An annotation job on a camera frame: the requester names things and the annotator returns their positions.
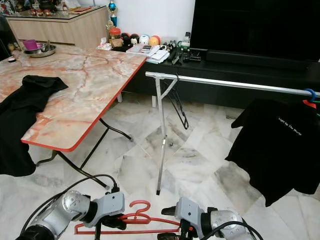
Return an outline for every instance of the purple bowl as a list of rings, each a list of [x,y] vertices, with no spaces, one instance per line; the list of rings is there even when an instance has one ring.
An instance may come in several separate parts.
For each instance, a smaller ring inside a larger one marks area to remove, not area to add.
[[[27,50],[35,50],[35,49],[38,49],[38,45],[36,43],[36,40],[32,39],[32,40],[24,40],[23,41],[23,44],[25,46],[25,48]]]

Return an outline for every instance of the clothes rack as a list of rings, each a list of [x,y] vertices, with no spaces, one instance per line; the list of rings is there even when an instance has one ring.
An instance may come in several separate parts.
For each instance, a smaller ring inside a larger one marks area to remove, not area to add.
[[[145,75],[147,77],[151,77],[155,79],[156,95],[157,95],[157,101],[158,101],[158,109],[160,114],[161,133],[162,133],[161,164],[159,168],[157,188],[156,188],[157,195],[160,194],[160,190],[161,190],[161,181],[162,181],[164,159],[165,159],[165,153],[166,153],[166,141],[167,141],[167,131],[166,131],[166,125],[165,125],[165,115],[164,115],[164,107],[162,105],[162,99],[164,99],[164,97],[167,96],[167,94],[175,86],[177,81],[199,83],[199,84],[210,84],[210,85],[218,85],[218,86],[242,88],[242,89],[254,89],[254,90],[278,92],[278,93],[285,93],[285,94],[295,94],[295,95],[302,95],[302,96],[309,96],[309,97],[312,96],[311,92],[309,91],[293,89],[293,88],[258,85],[258,84],[235,82],[235,81],[222,81],[222,80],[198,78],[198,77],[191,77],[191,76],[179,76],[179,75],[150,72],[150,71],[146,71]],[[164,79],[170,79],[172,80],[172,82],[167,87],[167,89],[163,93],[161,93],[160,80],[164,80]],[[320,92],[315,92],[315,95],[317,98],[320,98]]]

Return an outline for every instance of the marble-pattern table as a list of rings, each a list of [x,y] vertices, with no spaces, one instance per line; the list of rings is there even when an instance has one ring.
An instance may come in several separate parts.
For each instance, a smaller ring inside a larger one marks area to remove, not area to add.
[[[146,60],[137,54],[66,45],[44,58],[18,52],[16,59],[0,62],[0,102],[22,85],[26,75],[60,77],[69,86],[49,98],[21,139],[62,152],[79,145]]]

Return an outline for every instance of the marble floor tile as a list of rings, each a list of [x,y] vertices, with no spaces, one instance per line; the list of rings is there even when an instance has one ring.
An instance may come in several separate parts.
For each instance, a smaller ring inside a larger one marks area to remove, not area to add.
[[[160,196],[156,195],[156,186],[162,136],[160,115],[158,109],[152,108],[151,96],[125,93],[122,103],[111,106],[103,119],[130,134],[133,141],[110,130],[84,167],[91,174],[111,174],[115,178],[125,195],[126,213],[142,206],[130,208],[130,202],[142,199],[151,202],[150,216],[174,220],[172,216],[162,216],[161,209],[174,206],[185,196],[205,210],[216,207],[240,212],[265,240],[320,239],[320,188],[314,195],[292,190],[265,207],[264,197],[249,185],[248,174],[224,160],[241,130],[231,129],[241,109],[183,102],[190,125],[185,130],[171,103],[165,99],[163,105],[168,146]],[[77,149],[66,156],[80,166],[104,130],[98,122]],[[29,152],[35,162],[51,156],[50,150],[36,146],[30,146]],[[37,167],[30,176],[0,175],[0,239],[15,239],[40,203],[82,178],[59,156]],[[100,179],[112,186],[109,179]],[[93,180],[74,189],[90,195],[91,199],[100,198],[106,192]],[[74,235],[77,223],[71,222],[60,240],[92,240],[92,235]],[[157,222],[148,226],[167,227],[171,228]],[[129,228],[141,230],[146,226]],[[101,239],[156,240],[157,235],[112,235]]]

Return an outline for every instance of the red hanger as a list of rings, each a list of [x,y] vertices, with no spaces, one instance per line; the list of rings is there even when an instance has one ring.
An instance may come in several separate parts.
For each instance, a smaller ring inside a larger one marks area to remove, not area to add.
[[[157,217],[150,217],[143,212],[146,212],[150,209],[151,204],[148,201],[145,200],[136,200],[130,203],[130,208],[132,208],[136,204],[146,204],[145,208],[138,209],[135,213],[128,213],[125,215],[122,215],[118,219],[123,220],[126,224],[149,224],[151,221],[154,222],[162,222],[162,223],[168,223],[175,226],[178,226],[178,228],[175,229],[155,229],[155,230],[135,230],[135,231],[101,231],[101,234],[105,235],[111,235],[111,234],[159,234],[159,233],[177,233],[180,229],[180,223],[176,221],[171,221],[163,218],[157,218]],[[78,224],[74,227],[74,234],[76,235],[94,235],[95,231],[79,231],[79,228],[84,227],[84,224]]]

